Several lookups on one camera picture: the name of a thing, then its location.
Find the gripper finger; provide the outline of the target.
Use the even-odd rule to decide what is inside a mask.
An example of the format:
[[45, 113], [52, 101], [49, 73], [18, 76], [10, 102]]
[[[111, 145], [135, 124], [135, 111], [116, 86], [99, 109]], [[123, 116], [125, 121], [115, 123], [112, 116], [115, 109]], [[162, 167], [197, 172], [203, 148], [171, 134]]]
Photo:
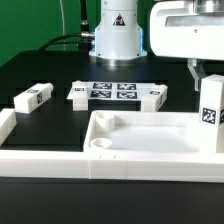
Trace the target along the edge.
[[204, 78], [203, 63], [198, 59], [189, 59], [187, 66], [194, 79], [194, 89], [199, 91], [201, 88], [201, 80]]

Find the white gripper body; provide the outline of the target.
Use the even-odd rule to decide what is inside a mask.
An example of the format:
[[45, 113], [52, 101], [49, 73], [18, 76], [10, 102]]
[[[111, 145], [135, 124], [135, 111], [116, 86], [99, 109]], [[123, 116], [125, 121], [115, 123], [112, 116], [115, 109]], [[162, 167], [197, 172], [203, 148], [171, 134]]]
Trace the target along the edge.
[[150, 45], [157, 56], [224, 60], [224, 0], [159, 1]]

